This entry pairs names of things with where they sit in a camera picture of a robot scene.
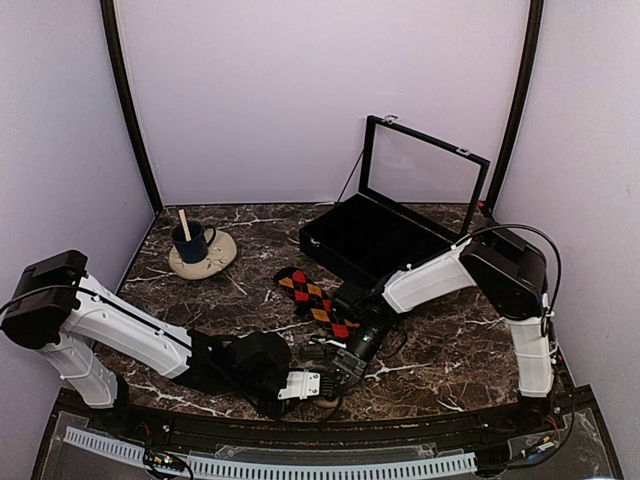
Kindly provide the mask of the black argyle sock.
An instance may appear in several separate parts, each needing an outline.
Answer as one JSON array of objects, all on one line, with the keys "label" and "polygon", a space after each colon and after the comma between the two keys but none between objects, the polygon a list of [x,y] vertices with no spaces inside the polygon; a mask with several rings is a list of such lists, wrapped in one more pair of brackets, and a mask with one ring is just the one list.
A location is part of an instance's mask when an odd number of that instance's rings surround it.
[{"label": "black argyle sock", "polygon": [[344,348],[360,323],[338,309],[336,302],[320,286],[297,267],[285,267],[273,276],[294,302],[294,313],[311,318],[326,334],[326,338]]}]

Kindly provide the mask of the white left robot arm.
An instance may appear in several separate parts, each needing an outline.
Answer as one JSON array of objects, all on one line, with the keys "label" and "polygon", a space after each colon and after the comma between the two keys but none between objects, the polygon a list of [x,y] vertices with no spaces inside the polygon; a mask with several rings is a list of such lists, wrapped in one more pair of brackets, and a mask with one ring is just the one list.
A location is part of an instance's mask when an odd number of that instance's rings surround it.
[{"label": "white left robot arm", "polygon": [[87,261],[68,250],[26,267],[1,308],[1,330],[45,357],[120,436],[134,435],[141,415],[128,404],[124,378],[96,357],[93,341],[185,388],[254,401],[267,416],[279,417],[292,401],[319,395],[320,374],[291,369],[280,335],[208,336],[163,322],[110,292],[87,272]]}]

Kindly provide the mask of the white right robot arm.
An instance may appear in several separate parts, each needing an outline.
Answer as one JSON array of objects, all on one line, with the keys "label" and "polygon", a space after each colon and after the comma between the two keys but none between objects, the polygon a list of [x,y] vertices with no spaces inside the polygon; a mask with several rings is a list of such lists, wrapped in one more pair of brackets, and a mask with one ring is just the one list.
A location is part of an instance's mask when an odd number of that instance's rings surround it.
[{"label": "white right robot arm", "polygon": [[332,361],[339,394],[364,377],[375,354],[400,317],[450,293],[478,288],[511,332],[518,366],[518,390],[526,399],[510,413],[521,434],[534,432],[549,416],[544,399],[554,384],[556,341],[552,319],[559,293],[550,284],[544,253],[522,237],[520,224],[480,228],[448,250],[407,264],[347,305],[360,326]]}]

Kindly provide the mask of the tan brown sock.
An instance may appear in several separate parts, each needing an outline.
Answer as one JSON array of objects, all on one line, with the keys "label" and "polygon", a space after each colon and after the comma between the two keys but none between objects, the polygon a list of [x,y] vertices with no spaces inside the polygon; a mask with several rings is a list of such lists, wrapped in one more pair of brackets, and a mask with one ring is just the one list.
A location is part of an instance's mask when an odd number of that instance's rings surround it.
[{"label": "tan brown sock", "polygon": [[336,408],[343,402],[342,394],[332,394],[328,396],[317,396],[311,399],[312,403],[320,408],[331,409]]}]

